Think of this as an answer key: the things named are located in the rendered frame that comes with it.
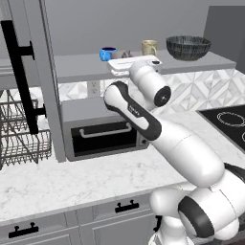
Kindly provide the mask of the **grey cabinet door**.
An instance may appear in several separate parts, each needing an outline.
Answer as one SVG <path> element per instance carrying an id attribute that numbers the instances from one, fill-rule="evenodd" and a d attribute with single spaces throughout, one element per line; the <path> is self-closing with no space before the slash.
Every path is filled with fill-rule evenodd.
<path id="1" fill-rule="evenodd" d="M 33 44 L 34 59 L 24 56 L 28 83 L 39 82 L 46 107 L 56 159 L 65 162 L 56 68 L 44 0 L 7 0 L 20 46 Z"/>

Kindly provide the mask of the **dark grey striped bowl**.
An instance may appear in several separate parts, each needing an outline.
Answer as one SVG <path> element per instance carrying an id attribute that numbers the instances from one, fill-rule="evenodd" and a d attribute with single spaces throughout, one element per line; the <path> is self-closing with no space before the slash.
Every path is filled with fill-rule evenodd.
<path id="1" fill-rule="evenodd" d="M 205 56 L 212 43 L 201 36 L 175 35 L 166 40 L 167 51 L 178 60 L 194 61 Z"/>

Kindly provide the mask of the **white wall outlet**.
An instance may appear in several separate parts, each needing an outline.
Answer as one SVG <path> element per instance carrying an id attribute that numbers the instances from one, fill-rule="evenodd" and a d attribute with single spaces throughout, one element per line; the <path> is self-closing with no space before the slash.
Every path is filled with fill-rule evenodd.
<path id="1" fill-rule="evenodd" d="M 92 80 L 87 82 L 87 95 L 89 98 L 98 98 L 100 96 L 99 80 Z"/>

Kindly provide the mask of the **blue mug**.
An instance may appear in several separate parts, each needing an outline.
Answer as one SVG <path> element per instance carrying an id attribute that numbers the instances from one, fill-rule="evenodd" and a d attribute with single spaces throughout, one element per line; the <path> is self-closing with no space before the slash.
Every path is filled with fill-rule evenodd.
<path id="1" fill-rule="evenodd" d="M 116 52 L 117 49 L 113 47 L 103 47 L 100 50 L 100 60 L 101 61 L 108 61 L 111 59 L 111 54 Z"/>

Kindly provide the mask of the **grey cupboard door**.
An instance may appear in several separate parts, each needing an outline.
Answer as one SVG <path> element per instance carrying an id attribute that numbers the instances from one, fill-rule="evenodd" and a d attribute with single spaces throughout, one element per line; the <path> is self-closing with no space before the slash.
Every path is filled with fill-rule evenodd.
<path id="1" fill-rule="evenodd" d="M 138 212 L 84 225 L 82 245 L 147 245 L 156 224 L 153 213 Z"/>

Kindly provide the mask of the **grey drawer front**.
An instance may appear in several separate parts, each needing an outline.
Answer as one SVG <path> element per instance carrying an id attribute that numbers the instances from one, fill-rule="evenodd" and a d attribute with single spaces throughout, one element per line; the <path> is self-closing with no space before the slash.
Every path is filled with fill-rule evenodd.
<path id="1" fill-rule="evenodd" d="M 39 227 L 39 231 L 37 233 L 9 238 L 9 232 L 13 232 L 15 226 L 18 226 L 19 229 L 22 230 L 29 228 L 31 222 Z M 0 226 L 0 245 L 15 245 L 16 243 L 23 245 L 25 242 L 30 242 L 33 239 L 40 238 L 42 235 L 65 230 L 68 228 L 69 226 L 64 212 L 19 221 L 9 225 Z"/>
<path id="2" fill-rule="evenodd" d="M 134 200 L 135 203 L 139 203 L 140 207 L 138 209 L 127 211 L 127 212 L 115 213 L 115 208 L 117 207 L 118 203 L 122 203 L 122 205 L 124 206 L 124 205 L 128 205 L 130 203 L 129 202 L 130 200 Z M 137 212 L 148 208 L 149 208 L 149 194 L 146 193 L 134 197 L 127 197 L 124 199 L 96 205 L 92 208 L 92 214 L 95 220 L 99 220 L 103 218 L 117 217 L 125 213 Z"/>

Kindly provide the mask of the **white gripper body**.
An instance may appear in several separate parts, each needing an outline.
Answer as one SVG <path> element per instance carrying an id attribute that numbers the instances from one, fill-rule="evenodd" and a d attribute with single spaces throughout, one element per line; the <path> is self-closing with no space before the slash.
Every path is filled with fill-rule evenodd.
<path id="1" fill-rule="evenodd" d="M 126 58 L 110 59 L 107 62 L 107 68 L 112 75 L 118 77 L 128 75 L 131 65 L 138 60 L 151 60 L 153 56 L 133 56 Z"/>

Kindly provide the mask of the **beige mug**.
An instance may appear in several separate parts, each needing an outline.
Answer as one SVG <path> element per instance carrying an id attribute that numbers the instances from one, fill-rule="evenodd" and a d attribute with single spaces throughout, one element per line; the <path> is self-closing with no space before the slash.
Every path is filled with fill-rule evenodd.
<path id="1" fill-rule="evenodd" d="M 143 40 L 142 41 L 142 54 L 144 56 L 157 55 L 157 41 L 156 40 Z"/>

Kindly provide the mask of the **grey toaster oven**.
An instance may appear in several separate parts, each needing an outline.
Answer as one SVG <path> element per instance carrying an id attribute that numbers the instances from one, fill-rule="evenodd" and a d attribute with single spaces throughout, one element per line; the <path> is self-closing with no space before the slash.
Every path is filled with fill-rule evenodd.
<path id="1" fill-rule="evenodd" d="M 66 157 L 71 162 L 148 147 L 148 141 L 133 127 L 127 133 L 88 139 L 80 136 L 82 128 L 86 134 L 126 128 L 127 121 L 109 111 L 103 98 L 65 100 L 61 103 L 61 116 Z"/>

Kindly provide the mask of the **grey cabinet shelf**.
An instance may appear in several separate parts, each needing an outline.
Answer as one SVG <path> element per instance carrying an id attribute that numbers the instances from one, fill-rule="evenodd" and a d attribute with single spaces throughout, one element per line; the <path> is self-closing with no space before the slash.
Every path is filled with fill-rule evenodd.
<path id="1" fill-rule="evenodd" d="M 167 50 L 157 53 L 163 62 L 160 74 L 191 73 L 210 70 L 234 69 L 236 62 L 223 56 L 208 52 L 196 61 L 181 61 L 174 59 Z M 101 61 L 98 54 L 55 56 L 57 81 L 69 83 L 87 80 L 111 79 L 107 63 Z M 15 77 L 8 59 L 0 59 L 0 89 L 16 88 Z"/>

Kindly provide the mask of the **black hob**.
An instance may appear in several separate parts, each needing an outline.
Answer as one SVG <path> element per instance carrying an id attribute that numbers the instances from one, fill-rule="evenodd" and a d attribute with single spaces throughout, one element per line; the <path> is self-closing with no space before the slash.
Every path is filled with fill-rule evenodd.
<path id="1" fill-rule="evenodd" d="M 245 154 L 245 105 L 204 109 L 197 113 Z"/>

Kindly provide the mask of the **dark grey cabinet side panel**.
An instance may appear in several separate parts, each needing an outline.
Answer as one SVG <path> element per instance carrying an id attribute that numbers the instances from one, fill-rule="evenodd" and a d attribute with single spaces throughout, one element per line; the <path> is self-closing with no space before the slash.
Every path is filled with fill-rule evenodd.
<path id="1" fill-rule="evenodd" d="M 210 51 L 242 68 L 245 62 L 245 6 L 209 6 L 204 37 Z"/>

